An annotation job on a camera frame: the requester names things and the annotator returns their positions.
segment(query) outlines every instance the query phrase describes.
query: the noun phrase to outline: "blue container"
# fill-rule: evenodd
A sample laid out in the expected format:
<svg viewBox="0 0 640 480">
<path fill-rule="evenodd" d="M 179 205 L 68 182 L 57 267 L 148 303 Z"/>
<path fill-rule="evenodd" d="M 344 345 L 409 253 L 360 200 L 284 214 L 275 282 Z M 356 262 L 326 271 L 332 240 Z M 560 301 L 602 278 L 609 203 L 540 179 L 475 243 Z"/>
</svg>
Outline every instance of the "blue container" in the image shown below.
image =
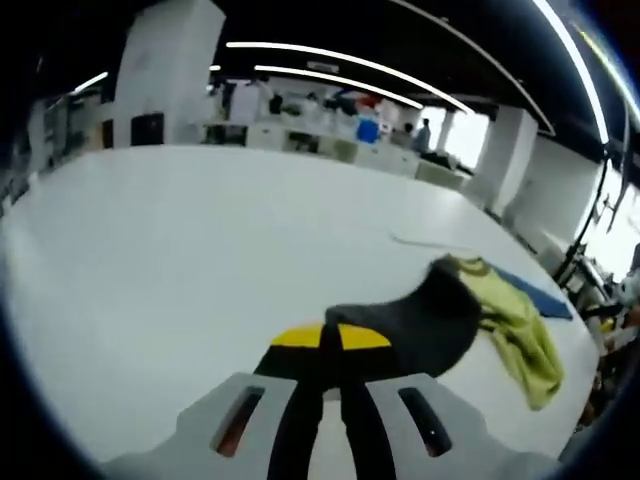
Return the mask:
<svg viewBox="0 0 640 480">
<path fill-rule="evenodd" d="M 358 125 L 358 130 L 356 131 L 356 138 L 360 142 L 376 143 L 378 140 L 378 124 L 369 119 L 360 120 L 360 125 Z"/>
</svg>

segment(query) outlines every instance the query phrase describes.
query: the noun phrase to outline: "white table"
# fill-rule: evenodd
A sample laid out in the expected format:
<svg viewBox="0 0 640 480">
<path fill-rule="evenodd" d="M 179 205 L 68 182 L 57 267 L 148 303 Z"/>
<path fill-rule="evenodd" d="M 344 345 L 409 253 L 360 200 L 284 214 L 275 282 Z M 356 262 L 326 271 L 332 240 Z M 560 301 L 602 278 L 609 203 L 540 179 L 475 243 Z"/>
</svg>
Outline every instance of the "white table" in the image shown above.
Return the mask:
<svg viewBox="0 0 640 480">
<path fill-rule="evenodd" d="M 90 153 L 2 221 L 13 328 L 50 408 L 98 460 L 148 449 L 271 338 L 327 306 L 410 291 L 446 251 L 478 253 L 560 295 L 457 192 L 352 165 L 227 147 Z M 517 450 L 557 455 L 598 360 L 547 320 L 566 380 L 542 411 L 482 334 L 439 381 Z"/>
</svg>

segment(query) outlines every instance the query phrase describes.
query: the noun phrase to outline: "yellow cloth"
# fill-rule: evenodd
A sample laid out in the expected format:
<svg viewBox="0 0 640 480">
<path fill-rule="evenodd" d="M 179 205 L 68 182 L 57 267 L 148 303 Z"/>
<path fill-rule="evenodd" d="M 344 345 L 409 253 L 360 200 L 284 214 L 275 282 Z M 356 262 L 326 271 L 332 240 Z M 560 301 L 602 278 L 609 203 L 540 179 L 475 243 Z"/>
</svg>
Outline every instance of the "yellow cloth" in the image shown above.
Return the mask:
<svg viewBox="0 0 640 480">
<path fill-rule="evenodd" d="M 560 388 L 564 371 L 538 310 L 526 293 L 502 280 L 481 258 L 450 258 L 482 305 L 480 328 L 491 336 L 529 407 L 540 410 Z"/>
</svg>

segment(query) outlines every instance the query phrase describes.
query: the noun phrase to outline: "ceiling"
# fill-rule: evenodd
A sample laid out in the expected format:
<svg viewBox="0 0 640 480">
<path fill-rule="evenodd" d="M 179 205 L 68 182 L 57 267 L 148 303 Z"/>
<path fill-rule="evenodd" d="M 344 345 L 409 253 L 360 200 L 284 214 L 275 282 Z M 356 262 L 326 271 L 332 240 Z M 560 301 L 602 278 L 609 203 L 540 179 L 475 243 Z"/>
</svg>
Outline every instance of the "ceiling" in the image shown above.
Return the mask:
<svg viewBox="0 0 640 480">
<path fill-rule="evenodd" d="M 519 81 L 551 122 L 557 141 L 593 160 L 600 157 L 594 116 L 580 77 L 531 0 L 408 1 L 444 19 Z M 153 3 L 157 2 L 67 0 L 49 2 L 45 7 L 38 4 L 38 9 L 28 10 L 23 19 L 18 15 L 16 22 L 24 20 L 33 35 L 14 52 L 20 58 L 16 59 L 19 67 L 13 79 L 16 94 L 10 99 L 11 105 L 19 108 L 20 102 L 32 96 L 70 91 L 105 70 L 112 73 L 106 87 L 113 92 L 127 29 L 135 12 Z M 227 15 L 218 51 L 212 58 L 222 65 L 223 74 L 246 75 L 255 64 L 306 68 L 308 60 L 318 60 L 337 64 L 341 76 L 394 93 L 408 97 L 424 93 L 387 74 L 333 59 L 286 51 L 224 48 L 226 41 L 313 46 L 395 68 L 450 94 L 479 97 L 483 101 L 471 106 L 480 111 L 491 113 L 498 104 L 514 105 L 527 108 L 541 125 L 545 123 L 522 91 L 494 64 L 415 9 L 390 0 L 323 0 L 316 5 L 293 0 L 215 3 Z M 637 81 L 640 47 L 633 32 L 640 19 L 640 5 L 620 0 L 614 8 L 611 3 L 581 0 L 578 6 L 595 19 Z M 595 55 L 575 30 L 570 31 L 594 79 L 609 133 L 620 139 L 624 124 L 621 99 Z M 33 75 L 36 67 L 38 74 Z"/>
</svg>

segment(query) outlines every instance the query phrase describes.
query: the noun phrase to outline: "window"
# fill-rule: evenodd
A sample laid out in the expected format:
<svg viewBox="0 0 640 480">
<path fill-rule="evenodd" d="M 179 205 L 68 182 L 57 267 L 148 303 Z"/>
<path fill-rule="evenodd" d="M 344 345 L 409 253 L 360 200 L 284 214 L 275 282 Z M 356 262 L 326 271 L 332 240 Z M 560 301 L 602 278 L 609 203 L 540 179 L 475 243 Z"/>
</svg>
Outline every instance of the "window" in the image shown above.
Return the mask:
<svg viewBox="0 0 640 480">
<path fill-rule="evenodd" d="M 615 281 L 622 280 L 628 273 L 634 248 L 640 243 L 636 211 L 640 196 L 632 185 L 627 188 L 611 231 L 607 233 L 621 183 L 622 178 L 618 172 L 607 173 L 602 188 L 603 200 L 597 206 L 598 213 L 601 213 L 600 221 L 589 238 L 586 251 L 587 256 L 595 258 L 605 270 L 613 273 Z"/>
<path fill-rule="evenodd" d="M 489 129 L 489 117 L 477 113 L 455 112 L 444 149 L 470 170 L 478 165 Z"/>
<path fill-rule="evenodd" d="M 419 132 L 422 129 L 422 119 L 429 119 L 429 130 L 431 131 L 431 137 L 429 137 L 429 150 L 435 150 L 438 145 L 438 139 L 440 133 L 442 133 L 442 124 L 444 123 L 444 117 L 447 115 L 447 111 L 444 108 L 425 107 L 420 112 L 420 118 L 414 132 Z"/>
</svg>

